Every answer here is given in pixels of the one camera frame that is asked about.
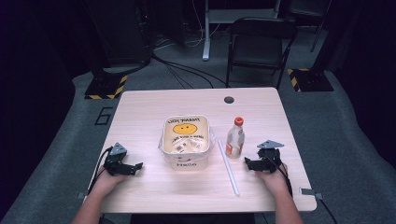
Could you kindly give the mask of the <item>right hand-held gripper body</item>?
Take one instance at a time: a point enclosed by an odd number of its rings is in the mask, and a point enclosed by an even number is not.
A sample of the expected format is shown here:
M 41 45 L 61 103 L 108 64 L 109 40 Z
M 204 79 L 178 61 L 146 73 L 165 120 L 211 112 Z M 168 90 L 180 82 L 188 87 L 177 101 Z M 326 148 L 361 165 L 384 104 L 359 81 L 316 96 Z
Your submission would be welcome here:
M 269 171 L 273 173 L 281 164 L 279 148 L 283 147 L 283 144 L 266 140 L 261 144 L 258 144 L 258 155 L 259 160 L 254 161 L 254 171 Z

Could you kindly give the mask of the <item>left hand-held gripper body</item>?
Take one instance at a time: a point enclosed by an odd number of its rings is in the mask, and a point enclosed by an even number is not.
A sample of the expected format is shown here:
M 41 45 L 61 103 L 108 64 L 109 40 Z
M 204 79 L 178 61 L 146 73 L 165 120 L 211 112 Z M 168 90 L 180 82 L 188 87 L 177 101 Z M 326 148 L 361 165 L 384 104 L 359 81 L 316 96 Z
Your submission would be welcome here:
M 116 143 L 106 156 L 104 168 L 111 175 L 128 175 L 129 172 L 135 170 L 135 167 L 122 162 L 126 154 L 127 149 L 120 143 Z

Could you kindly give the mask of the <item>person's right hand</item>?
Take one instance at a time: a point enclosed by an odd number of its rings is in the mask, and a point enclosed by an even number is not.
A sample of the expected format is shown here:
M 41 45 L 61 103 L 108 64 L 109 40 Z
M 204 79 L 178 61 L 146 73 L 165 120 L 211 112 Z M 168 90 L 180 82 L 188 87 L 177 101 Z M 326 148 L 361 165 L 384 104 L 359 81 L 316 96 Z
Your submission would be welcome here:
M 255 172 L 255 175 L 263 180 L 265 186 L 273 196 L 289 194 L 289 188 L 285 177 L 286 174 L 287 166 L 285 164 L 280 165 L 279 170 L 273 173 Z

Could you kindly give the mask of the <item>person's left hand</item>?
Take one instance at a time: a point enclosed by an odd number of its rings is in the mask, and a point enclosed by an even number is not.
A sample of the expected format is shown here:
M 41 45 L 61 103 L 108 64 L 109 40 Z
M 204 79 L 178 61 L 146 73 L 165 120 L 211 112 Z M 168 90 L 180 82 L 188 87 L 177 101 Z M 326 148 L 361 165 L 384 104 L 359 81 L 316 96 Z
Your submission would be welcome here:
M 91 195 L 105 197 L 120 182 L 126 180 L 128 175 L 111 175 L 106 169 L 102 170 L 92 187 Z

